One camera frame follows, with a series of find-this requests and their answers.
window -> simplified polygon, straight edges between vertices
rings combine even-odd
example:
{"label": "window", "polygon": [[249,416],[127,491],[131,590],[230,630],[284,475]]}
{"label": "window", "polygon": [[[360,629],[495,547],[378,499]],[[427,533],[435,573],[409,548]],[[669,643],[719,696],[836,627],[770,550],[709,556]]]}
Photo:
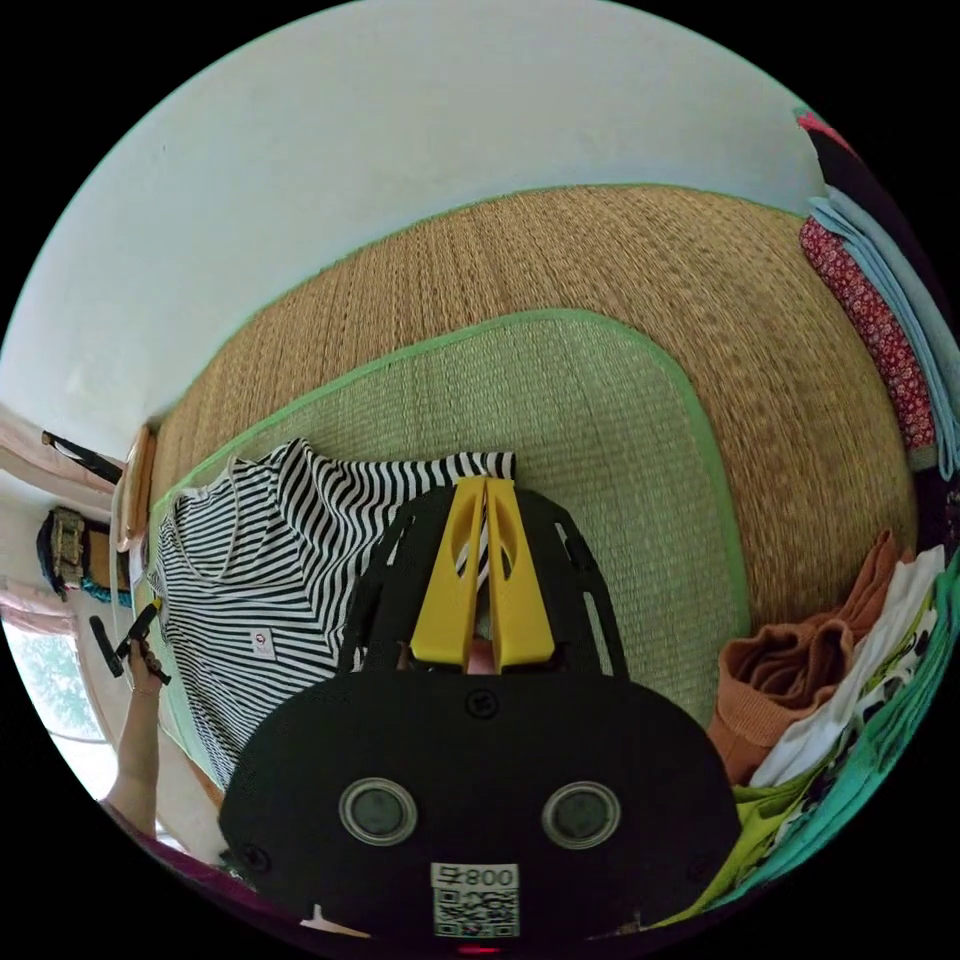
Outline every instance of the window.
{"label": "window", "polygon": [[[117,755],[87,697],[74,638],[28,634],[6,622],[3,632],[27,693],[54,744],[90,795],[102,799],[116,779]],[[157,839],[183,850],[159,822]]]}

green fabric border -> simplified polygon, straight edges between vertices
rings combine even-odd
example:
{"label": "green fabric border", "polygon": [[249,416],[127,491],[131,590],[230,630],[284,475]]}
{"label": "green fabric border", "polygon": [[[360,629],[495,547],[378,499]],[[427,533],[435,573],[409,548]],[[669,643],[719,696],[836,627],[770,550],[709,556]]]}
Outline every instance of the green fabric border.
{"label": "green fabric border", "polygon": [[[699,187],[690,187],[684,184],[660,183],[654,180],[639,181],[636,183],[629,182],[629,181],[625,183],[567,183],[567,184],[561,184],[559,186],[552,186],[552,187],[525,187],[522,190],[511,190],[509,193],[497,193],[490,197],[484,197],[482,200],[471,200],[468,203],[461,203],[455,207],[450,207],[447,210],[441,210],[438,213],[428,214],[425,217],[421,217],[419,220],[414,220],[412,223],[408,224],[405,227],[400,227],[400,229],[398,230],[393,230],[390,233],[385,233],[382,237],[377,237],[373,240],[367,241],[366,243],[360,244],[359,247],[355,247],[349,253],[345,253],[342,257],[338,257],[336,260],[331,260],[328,264],[326,264],[326,266],[318,267],[316,270],[313,271],[313,273],[307,274],[307,276],[305,276],[302,280],[295,283],[289,289],[284,290],[283,293],[274,297],[272,300],[269,300],[264,306],[258,307],[252,314],[250,314],[250,316],[247,317],[246,320],[244,320],[240,324],[240,326],[232,334],[230,334],[229,337],[227,337],[226,340],[223,341],[223,343],[220,346],[220,350],[222,350],[235,336],[237,336],[237,334],[241,333],[247,327],[248,324],[252,323],[253,320],[255,320],[259,314],[261,314],[264,310],[271,307],[273,304],[277,303],[279,300],[282,300],[288,293],[290,293],[291,290],[296,290],[298,287],[302,286],[308,280],[313,279],[313,277],[317,276],[318,274],[321,274],[327,270],[331,270],[333,269],[333,267],[337,266],[338,264],[345,263],[347,260],[351,259],[352,257],[355,257],[358,253],[361,253],[362,251],[367,250],[368,248],[373,247],[378,243],[383,243],[385,240],[389,240],[391,237],[399,236],[401,233],[406,233],[408,230],[413,230],[416,227],[422,226],[425,223],[430,223],[433,220],[439,220],[441,217],[449,216],[452,213],[459,213],[463,210],[470,210],[473,207],[481,207],[487,203],[495,203],[497,200],[505,200],[508,197],[522,197],[530,193],[551,193],[554,190],[579,190],[579,189],[602,190],[606,188],[622,190],[629,187],[666,187],[672,190],[687,190],[691,193],[706,193],[715,197],[727,197],[730,200],[740,200],[743,203],[753,204],[753,206],[755,207],[762,207],[764,210],[773,210],[776,213],[784,213],[787,216],[794,217],[799,223],[803,222],[803,216],[798,213],[794,213],[792,210],[784,210],[781,207],[775,207],[769,203],[761,203],[759,200],[751,200],[749,197],[739,197],[736,194],[722,193],[718,190],[702,190]],[[184,391],[184,393],[180,395],[180,399],[182,400],[185,395],[186,395],[186,391]]]}
{"label": "green fabric border", "polygon": [[676,384],[678,392],[683,400],[684,407],[690,417],[690,427],[697,441],[698,448],[704,456],[704,466],[706,467],[710,483],[713,487],[714,495],[721,507],[721,523],[723,526],[723,538],[727,554],[727,565],[731,572],[732,588],[736,598],[738,615],[746,625],[750,623],[749,612],[749,594],[747,590],[746,565],[743,558],[743,550],[740,543],[740,530],[736,522],[736,511],[733,503],[733,496],[730,493],[727,484],[726,469],[723,465],[723,459],[720,449],[717,446],[713,436],[713,428],[707,418],[703,407],[700,405],[700,399],[693,389],[693,385],[687,378],[686,373],[680,365],[665,350],[654,343],[649,337],[644,336],[637,330],[625,326],[618,320],[605,317],[602,314],[592,313],[588,310],[575,310],[570,308],[555,308],[544,310],[528,310],[521,313],[508,314],[502,317],[496,317],[491,320],[485,320],[482,323],[467,327],[463,330],[457,330],[453,333],[444,334],[440,337],[434,337],[430,340],[424,340],[409,347],[403,347],[393,353],[387,354],[378,360],[373,360],[350,373],[332,380],[317,389],[304,394],[297,400],[288,404],[276,413],[271,414],[264,420],[255,424],[249,430],[244,431],[239,436],[234,437],[229,443],[225,444],[216,453],[207,457],[202,463],[194,467],[179,483],[175,484],[162,497],[160,497],[151,508],[151,528],[154,527],[154,517],[157,516],[157,522],[165,513],[171,500],[183,489],[190,486],[190,483],[201,471],[214,466],[220,459],[226,458],[241,448],[249,440],[257,436],[262,430],[275,426],[279,421],[295,413],[301,407],[308,403],[313,403],[324,396],[334,393],[337,390],[359,380],[362,377],[368,377],[380,370],[385,369],[394,363],[400,363],[411,357],[423,353],[429,353],[434,350],[441,350],[453,343],[467,340],[471,337],[498,327],[509,327],[522,323],[531,323],[541,320],[571,319],[581,322],[594,323],[606,327],[611,333],[622,337],[625,340],[641,340],[649,352],[661,363],[664,371],[670,379]]}

woven straw mat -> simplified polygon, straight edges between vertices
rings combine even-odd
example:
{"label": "woven straw mat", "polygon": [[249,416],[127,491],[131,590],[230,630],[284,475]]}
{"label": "woven straw mat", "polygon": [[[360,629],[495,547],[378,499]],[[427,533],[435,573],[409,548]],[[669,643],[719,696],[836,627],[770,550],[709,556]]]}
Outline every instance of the woven straw mat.
{"label": "woven straw mat", "polygon": [[305,398],[242,455],[290,437],[344,460],[515,452],[518,484],[563,504],[590,544],[631,678],[705,726],[717,654],[749,613],[719,450],[683,372],[622,324],[564,311],[424,347]]}
{"label": "woven straw mat", "polygon": [[886,390],[800,251],[800,226],[660,186],[523,193],[419,223],[280,297],[224,346],[160,429],[152,499],[269,414],[397,348],[580,308],[646,334],[692,382],[726,466],[752,626],[823,610],[881,529],[914,544],[916,505]]}

label sticker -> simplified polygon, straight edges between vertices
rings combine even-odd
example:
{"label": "label sticker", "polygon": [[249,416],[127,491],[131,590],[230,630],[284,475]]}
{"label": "label sticker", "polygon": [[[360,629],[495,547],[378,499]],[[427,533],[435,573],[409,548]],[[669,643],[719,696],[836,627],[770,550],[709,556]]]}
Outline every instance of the label sticker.
{"label": "label sticker", "polygon": [[277,655],[273,650],[273,637],[270,630],[264,627],[262,630],[250,631],[250,645],[253,648],[253,655],[263,660],[276,660]]}
{"label": "label sticker", "polygon": [[480,939],[520,936],[520,871],[515,863],[432,863],[433,932]]}

red floral fabric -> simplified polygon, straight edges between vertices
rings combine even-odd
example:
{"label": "red floral fabric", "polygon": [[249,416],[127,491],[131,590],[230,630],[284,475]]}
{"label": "red floral fabric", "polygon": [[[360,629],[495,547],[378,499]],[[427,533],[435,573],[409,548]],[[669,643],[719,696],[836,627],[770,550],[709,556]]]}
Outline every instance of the red floral fabric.
{"label": "red floral fabric", "polygon": [[843,248],[843,241],[810,217],[800,229],[807,260],[840,301],[877,365],[908,451],[936,444],[930,394],[903,328],[886,301]]}

